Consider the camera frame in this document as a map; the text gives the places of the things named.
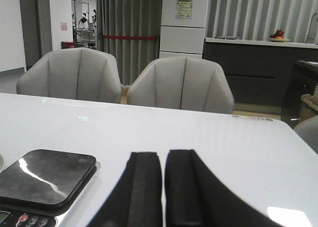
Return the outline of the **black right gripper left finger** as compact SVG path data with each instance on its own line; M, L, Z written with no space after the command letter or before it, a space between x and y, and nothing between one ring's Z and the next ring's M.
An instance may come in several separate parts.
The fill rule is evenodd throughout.
M89 227L162 226L162 174L157 153L133 152Z

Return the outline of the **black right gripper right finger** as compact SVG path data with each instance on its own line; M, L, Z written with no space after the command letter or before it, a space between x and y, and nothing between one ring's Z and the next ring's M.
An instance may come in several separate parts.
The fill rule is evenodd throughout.
M165 165L168 227L277 227L224 185L194 150L171 150Z

